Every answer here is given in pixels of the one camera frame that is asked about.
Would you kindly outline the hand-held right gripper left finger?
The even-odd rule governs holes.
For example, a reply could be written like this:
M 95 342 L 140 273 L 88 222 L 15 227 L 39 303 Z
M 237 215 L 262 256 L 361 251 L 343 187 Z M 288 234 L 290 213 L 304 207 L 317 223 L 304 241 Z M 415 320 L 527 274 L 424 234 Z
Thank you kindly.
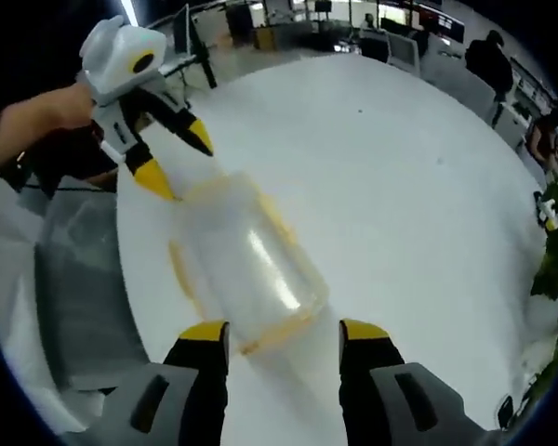
M 228 404 L 230 324 L 182 332 L 162 363 L 132 372 L 106 398 L 98 445 L 219 445 Z

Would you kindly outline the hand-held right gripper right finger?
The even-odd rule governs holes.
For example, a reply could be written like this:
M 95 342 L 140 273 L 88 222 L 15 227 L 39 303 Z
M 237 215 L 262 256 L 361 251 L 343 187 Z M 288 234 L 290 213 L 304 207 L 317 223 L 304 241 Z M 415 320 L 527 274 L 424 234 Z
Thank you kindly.
M 350 445 L 476 445 L 482 428 L 462 397 L 406 362 L 375 324 L 339 321 L 339 404 Z

